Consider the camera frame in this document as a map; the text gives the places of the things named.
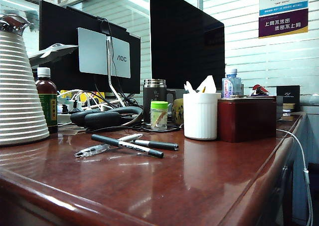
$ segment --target brown medicine bottle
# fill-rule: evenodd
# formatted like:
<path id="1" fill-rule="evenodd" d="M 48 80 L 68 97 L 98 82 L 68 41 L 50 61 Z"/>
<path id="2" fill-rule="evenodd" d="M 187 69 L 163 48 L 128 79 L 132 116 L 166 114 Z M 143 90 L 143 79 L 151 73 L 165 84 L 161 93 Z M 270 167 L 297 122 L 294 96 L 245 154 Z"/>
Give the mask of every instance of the brown medicine bottle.
<path id="1" fill-rule="evenodd" d="M 35 83 L 36 89 L 38 90 L 49 133 L 53 134 L 58 131 L 56 86 L 50 80 L 50 68 L 38 67 L 37 75 L 39 79 Z"/>

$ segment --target headphones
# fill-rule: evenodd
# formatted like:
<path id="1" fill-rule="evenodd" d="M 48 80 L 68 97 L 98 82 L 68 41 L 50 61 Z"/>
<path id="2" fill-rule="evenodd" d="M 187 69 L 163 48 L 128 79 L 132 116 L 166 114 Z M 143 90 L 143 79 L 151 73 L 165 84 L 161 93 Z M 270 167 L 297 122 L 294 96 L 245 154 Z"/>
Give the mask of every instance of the headphones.
<path id="1" fill-rule="evenodd" d="M 77 126 L 96 130 L 113 126 L 132 126 L 142 121 L 143 110 L 127 106 L 101 112 L 99 109 L 86 110 L 71 115 L 72 123 Z"/>

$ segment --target brown wooden box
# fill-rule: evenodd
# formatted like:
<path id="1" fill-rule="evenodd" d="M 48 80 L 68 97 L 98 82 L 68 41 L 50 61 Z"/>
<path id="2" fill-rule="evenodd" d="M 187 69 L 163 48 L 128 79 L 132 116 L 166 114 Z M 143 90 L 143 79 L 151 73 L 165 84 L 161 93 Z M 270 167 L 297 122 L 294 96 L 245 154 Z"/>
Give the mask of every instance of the brown wooden box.
<path id="1" fill-rule="evenodd" d="M 274 137 L 276 102 L 272 98 L 218 100 L 217 137 L 226 142 Z"/>

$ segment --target purple poster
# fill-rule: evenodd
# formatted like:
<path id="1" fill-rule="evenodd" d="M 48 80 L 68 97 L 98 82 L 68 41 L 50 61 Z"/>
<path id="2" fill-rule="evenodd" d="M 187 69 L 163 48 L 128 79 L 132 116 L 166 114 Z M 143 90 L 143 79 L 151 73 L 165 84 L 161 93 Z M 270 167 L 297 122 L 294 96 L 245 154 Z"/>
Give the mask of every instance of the purple poster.
<path id="1" fill-rule="evenodd" d="M 259 17 L 259 38 L 308 32 L 308 9 Z"/>

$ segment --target white cup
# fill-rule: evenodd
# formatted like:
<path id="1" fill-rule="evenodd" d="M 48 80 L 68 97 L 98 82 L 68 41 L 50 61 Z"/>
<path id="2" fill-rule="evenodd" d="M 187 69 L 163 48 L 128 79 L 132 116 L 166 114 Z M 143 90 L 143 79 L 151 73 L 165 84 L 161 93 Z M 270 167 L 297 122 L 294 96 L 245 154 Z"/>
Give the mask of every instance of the white cup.
<path id="1" fill-rule="evenodd" d="M 220 93 L 183 94 L 184 136 L 196 140 L 217 138 L 217 100 Z"/>

